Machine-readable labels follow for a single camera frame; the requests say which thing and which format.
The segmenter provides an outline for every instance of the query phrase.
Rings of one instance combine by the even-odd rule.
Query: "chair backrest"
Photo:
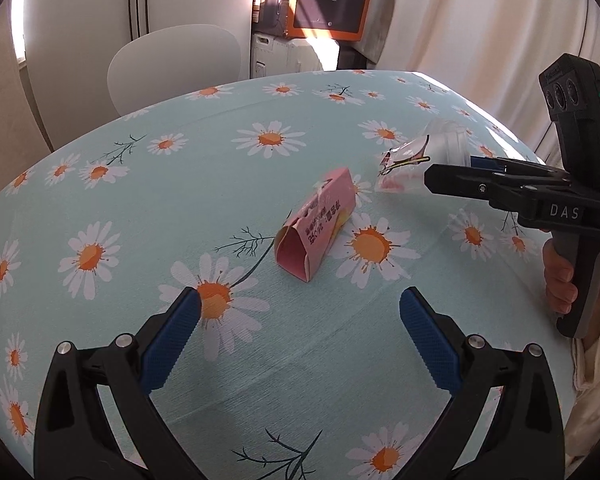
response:
[[[215,25],[163,28],[127,43],[111,60],[107,87],[121,116],[239,78],[240,45]]]

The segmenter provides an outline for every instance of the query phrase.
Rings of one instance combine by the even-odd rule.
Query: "plastic cup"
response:
[[[418,137],[385,152],[375,190],[430,194],[424,185],[424,172],[432,164],[471,166],[464,126],[435,118]]]

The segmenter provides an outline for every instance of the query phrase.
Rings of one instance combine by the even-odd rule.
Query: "metal screw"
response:
[[[116,338],[116,346],[119,346],[120,348],[126,348],[133,340],[134,339],[129,334],[120,334]]]
[[[536,343],[531,343],[531,345],[529,345],[529,353],[533,357],[540,357],[542,355],[542,348]]]
[[[71,343],[64,341],[58,345],[56,350],[59,354],[66,354],[69,350],[71,350]]]
[[[469,345],[474,348],[482,348],[484,346],[484,338],[480,335],[469,336]]]

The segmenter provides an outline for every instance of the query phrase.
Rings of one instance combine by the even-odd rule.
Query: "pink box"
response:
[[[355,206],[356,188],[349,169],[327,173],[322,187],[276,234],[278,265],[304,282],[311,280]]]

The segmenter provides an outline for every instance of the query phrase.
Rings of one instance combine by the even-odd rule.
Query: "light blue tablecloth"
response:
[[[573,364],[544,305],[546,235],[516,231],[483,202],[372,191],[376,155],[435,116],[464,124],[474,155],[536,160],[425,77],[353,71],[178,97],[98,128],[18,177],[0,193],[0,436],[9,449],[31,470],[36,410],[59,342],[88,348],[135,332],[185,285],[198,286],[203,320],[152,399],[210,480],[255,480],[289,462],[302,463],[296,479],[311,470],[317,479],[390,478],[448,400],[398,316],[411,285],[493,346],[541,344],[566,420]],[[341,166],[354,176],[358,208],[306,284],[267,248],[321,176]],[[285,467],[270,476],[284,477]]]

